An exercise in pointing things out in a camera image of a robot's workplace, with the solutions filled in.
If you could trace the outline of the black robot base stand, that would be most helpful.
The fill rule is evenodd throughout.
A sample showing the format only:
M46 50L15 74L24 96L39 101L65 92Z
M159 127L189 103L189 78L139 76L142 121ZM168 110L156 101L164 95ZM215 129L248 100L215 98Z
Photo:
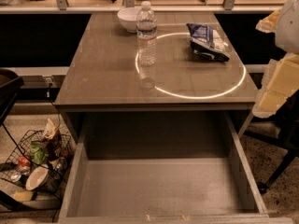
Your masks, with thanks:
M269 120L273 121L276 126L279 127L277 137L245 131L246 136L283 148L287 151L281 164L268 180L265 183L257 183L258 190L261 194L265 194L290 163L299 157L299 91L288 98L286 103L275 115L272 115Z

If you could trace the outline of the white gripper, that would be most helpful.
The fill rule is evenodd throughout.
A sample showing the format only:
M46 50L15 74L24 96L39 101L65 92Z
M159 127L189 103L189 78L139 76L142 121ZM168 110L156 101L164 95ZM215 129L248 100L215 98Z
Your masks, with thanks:
M269 118L299 90L299 0L288 0L283 8L258 21L256 30L276 32L276 46L287 53L279 61L271 60L263 73L262 87L256 96L252 113Z

